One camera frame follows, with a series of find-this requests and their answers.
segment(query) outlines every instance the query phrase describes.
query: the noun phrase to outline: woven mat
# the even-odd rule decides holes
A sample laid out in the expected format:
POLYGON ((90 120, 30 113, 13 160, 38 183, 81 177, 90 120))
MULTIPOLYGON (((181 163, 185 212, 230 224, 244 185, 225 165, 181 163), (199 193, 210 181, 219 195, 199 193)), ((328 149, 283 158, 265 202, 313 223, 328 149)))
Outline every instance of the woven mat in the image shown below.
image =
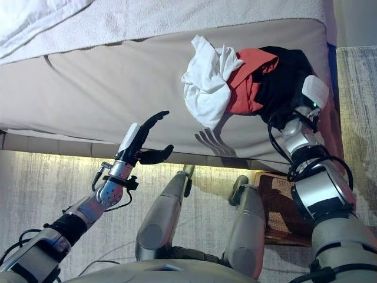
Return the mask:
POLYGON ((293 183, 284 176, 257 172, 254 185, 259 186, 266 212, 266 243, 311 246, 313 225, 301 217, 292 200, 293 183))

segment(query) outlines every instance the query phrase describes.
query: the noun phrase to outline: white cloth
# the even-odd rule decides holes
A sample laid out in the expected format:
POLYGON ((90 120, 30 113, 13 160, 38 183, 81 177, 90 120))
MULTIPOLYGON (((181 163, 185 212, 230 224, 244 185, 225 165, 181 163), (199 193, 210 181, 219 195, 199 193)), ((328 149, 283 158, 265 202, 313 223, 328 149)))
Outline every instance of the white cloth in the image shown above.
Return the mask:
POLYGON ((0 0, 0 58, 94 0, 0 0))
POLYGON ((214 49, 204 37, 191 41, 196 53, 182 76, 187 109, 204 127, 213 130, 219 123, 230 99, 226 81, 243 61, 232 47, 214 49))
POLYGON ((323 0, 95 0, 0 59, 0 64, 123 40, 295 18, 325 23, 323 0))

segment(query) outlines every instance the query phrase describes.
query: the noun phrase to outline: bed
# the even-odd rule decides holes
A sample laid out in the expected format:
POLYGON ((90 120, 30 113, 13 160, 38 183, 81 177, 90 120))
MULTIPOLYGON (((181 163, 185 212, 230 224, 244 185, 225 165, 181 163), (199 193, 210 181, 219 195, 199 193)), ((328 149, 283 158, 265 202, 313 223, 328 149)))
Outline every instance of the bed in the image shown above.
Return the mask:
MULTIPOLYGON (((227 117, 213 140, 186 109, 181 76, 194 54, 190 41, 196 34, 215 47, 226 43, 236 51, 267 45, 301 49, 316 75, 330 86, 326 27, 310 18, 192 30, 47 54, 0 65, 2 148, 111 157, 131 123, 170 110, 150 132, 145 148, 173 144, 173 161, 211 165, 209 160, 217 162, 214 156, 239 157, 285 171, 285 160, 270 145, 259 116, 227 117)), ((319 129, 330 152, 342 157, 332 93, 319 129)))

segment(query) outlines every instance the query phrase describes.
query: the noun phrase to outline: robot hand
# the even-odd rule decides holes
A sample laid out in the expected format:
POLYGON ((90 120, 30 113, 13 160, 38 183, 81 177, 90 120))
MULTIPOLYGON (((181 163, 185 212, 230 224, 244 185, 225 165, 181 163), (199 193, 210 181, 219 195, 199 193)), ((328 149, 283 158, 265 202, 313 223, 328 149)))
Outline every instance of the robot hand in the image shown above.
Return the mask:
POLYGON ((135 176, 128 177, 136 163, 156 164, 169 157, 173 151, 172 145, 164 150, 141 151, 149 130, 168 113, 162 111, 142 126, 132 124, 120 145, 114 164, 102 163, 92 183, 94 192, 63 210, 64 214, 58 220, 45 227, 4 263, 0 263, 0 281, 36 283, 55 280, 59 274, 58 264, 105 211, 114 209, 109 208, 121 200, 124 187, 130 196, 130 201, 125 205, 131 202, 129 191, 135 190, 138 183, 135 176), (95 188, 105 168, 109 169, 108 175, 103 177, 104 183, 95 188))

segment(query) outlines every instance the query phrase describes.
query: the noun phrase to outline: gray rug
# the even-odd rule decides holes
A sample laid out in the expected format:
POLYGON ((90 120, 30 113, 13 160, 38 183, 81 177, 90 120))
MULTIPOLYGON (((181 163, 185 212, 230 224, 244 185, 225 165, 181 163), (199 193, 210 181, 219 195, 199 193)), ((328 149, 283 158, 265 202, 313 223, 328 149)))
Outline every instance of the gray rug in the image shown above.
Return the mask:
POLYGON ((338 82, 345 161, 357 214, 377 234, 377 47, 339 48, 338 82))

